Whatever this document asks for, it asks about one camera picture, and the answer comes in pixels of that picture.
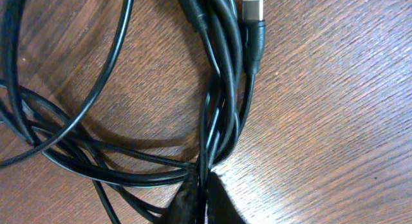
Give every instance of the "black cable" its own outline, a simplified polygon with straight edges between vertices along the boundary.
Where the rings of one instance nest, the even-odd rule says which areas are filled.
[[[17,45],[25,1],[7,0],[1,23],[0,67],[5,78],[0,79],[0,88],[7,90],[12,110],[9,112],[3,101],[0,101],[0,124],[7,125],[33,148],[3,160],[0,162],[0,169],[42,153],[58,166],[92,179],[112,223],[120,223],[120,220],[110,204],[102,183],[117,191],[144,218],[157,222],[158,215],[164,214],[166,209],[140,200],[124,187],[170,185],[182,182],[189,171],[196,170],[199,175],[197,223],[203,223],[208,175],[214,165],[229,157],[233,151],[250,110],[255,74],[259,70],[259,62],[263,54],[264,21],[260,18],[248,19],[246,23],[239,25],[234,0],[179,0],[188,21],[199,33],[212,66],[212,77],[200,113],[200,153],[196,163],[191,163],[139,153],[126,147],[95,140],[79,123],[95,103],[115,66],[126,36],[133,0],[123,0],[117,30],[102,71],[79,111],[72,117],[49,100],[19,85]],[[238,111],[236,92],[240,86],[242,69],[247,74],[247,81],[241,109]],[[64,125],[60,126],[43,117],[35,109],[36,106],[31,104],[44,108],[60,119]],[[46,140],[41,142],[38,135],[46,137]],[[107,156],[102,152],[103,150],[176,169],[150,174],[116,171],[108,167]],[[91,155],[95,164],[91,162],[86,152]]]

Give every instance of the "wooden table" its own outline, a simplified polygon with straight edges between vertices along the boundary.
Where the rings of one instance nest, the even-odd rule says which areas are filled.
[[[28,0],[21,84],[74,114],[108,54],[121,2]],[[249,223],[412,222],[411,4],[265,0],[267,46],[250,116],[216,168]],[[210,74],[177,0],[135,0],[115,70],[82,123],[114,144],[193,159]],[[5,126],[0,138],[0,158],[28,149]],[[169,170],[108,155],[127,172]],[[2,223],[109,223],[92,183],[41,155],[0,180]],[[167,205],[176,189],[130,191]],[[145,223],[109,188],[108,196],[123,223]]]

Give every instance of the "cable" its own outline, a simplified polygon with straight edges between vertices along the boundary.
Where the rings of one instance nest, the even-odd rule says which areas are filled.
[[[33,148],[1,161],[0,169],[42,153],[58,166],[91,179],[112,223],[120,223],[120,220],[102,183],[118,192],[137,213],[156,223],[159,215],[164,214],[166,209],[146,203],[124,187],[171,185],[182,182],[189,171],[195,170],[199,175],[196,223],[204,223],[209,173],[217,163],[230,156],[250,110],[255,74],[259,71],[265,45],[265,22],[261,18],[263,0],[244,1],[241,24],[237,21],[238,13],[234,0],[178,0],[187,20],[199,33],[212,68],[212,77],[201,105],[200,152],[196,163],[140,153],[130,148],[95,140],[80,124],[80,120],[95,103],[113,71],[126,36],[133,0],[123,0],[117,30],[105,64],[79,111],[72,117],[36,92],[19,85],[17,47],[26,0],[6,1],[0,35],[0,68],[5,78],[0,79],[0,88],[7,90],[11,111],[7,110],[0,100],[0,124],[9,127],[15,135]],[[241,86],[242,70],[247,75],[247,81],[238,111],[236,93]],[[63,125],[42,116],[35,107],[44,108],[56,116]],[[117,171],[109,168],[103,150],[176,169],[149,174]],[[86,153],[89,153],[95,163],[91,162]]]

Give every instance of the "wood grain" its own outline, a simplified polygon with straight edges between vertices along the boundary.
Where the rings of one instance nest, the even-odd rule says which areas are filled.
[[[108,54],[121,1],[28,0],[21,84],[74,114]],[[249,223],[411,223],[412,0],[265,0],[265,19],[250,116],[216,168],[240,213]],[[114,144],[193,159],[210,71],[177,0],[135,0],[117,66],[82,123]],[[0,138],[0,158],[28,149],[4,126]],[[125,171],[169,170],[109,156]],[[92,183],[43,156],[0,179],[2,222],[109,223]],[[176,189],[130,191],[166,205]],[[123,223],[145,223],[108,194]]]

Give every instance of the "brown wood surface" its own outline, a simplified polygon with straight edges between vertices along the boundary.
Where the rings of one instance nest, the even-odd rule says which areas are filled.
[[[121,2],[28,0],[21,84],[74,114],[108,54]],[[216,168],[240,213],[260,224],[411,223],[412,0],[265,0],[265,19],[250,116]],[[114,144],[193,159],[210,72],[177,0],[135,0],[115,70],[82,123]],[[5,126],[0,138],[2,159],[28,149]],[[124,171],[169,170],[109,157]],[[1,223],[109,223],[92,183],[41,155],[0,180]],[[130,191],[166,205],[176,188]],[[107,191],[123,223],[146,223]]]

